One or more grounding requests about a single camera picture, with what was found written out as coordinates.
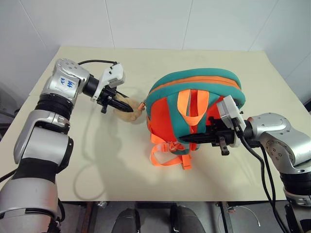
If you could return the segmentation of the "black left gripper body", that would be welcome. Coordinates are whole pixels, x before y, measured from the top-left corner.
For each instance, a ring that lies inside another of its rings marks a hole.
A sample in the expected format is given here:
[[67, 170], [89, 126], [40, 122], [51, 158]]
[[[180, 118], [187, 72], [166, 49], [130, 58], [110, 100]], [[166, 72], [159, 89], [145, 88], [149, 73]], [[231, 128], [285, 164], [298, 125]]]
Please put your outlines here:
[[116, 95], [116, 87], [111, 88], [110, 86], [106, 85], [104, 89], [101, 91], [98, 99], [97, 99], [97, 104], [102, 106], [101, 112], [103, 114], [106, 113], [107, 107], [112, 106], [114, 108], [117, 107], [117, 102], [114, 99]]

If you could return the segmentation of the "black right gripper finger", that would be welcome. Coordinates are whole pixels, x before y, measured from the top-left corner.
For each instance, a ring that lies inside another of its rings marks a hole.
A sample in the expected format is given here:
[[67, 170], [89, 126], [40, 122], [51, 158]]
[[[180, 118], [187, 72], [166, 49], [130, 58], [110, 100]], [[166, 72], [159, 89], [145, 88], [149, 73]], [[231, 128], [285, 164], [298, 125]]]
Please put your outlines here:
[[179, 137], [181, 141], [188, 143], [204, 144], [214, 142], [214, 134], [210, 133], [193, 133]]

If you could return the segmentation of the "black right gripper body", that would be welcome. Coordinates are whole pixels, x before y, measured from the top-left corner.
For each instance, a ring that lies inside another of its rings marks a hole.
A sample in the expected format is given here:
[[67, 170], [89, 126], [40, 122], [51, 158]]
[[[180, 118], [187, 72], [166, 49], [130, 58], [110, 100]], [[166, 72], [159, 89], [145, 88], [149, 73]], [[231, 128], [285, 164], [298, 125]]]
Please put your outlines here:
[[228, 128], [221, 119], [208, 118], [209, 125], [206, 126], [207, 142], [213, 147], [219, 147], [222, 156], [229, 155], [228, 146], [234, 143], [235, 132]]

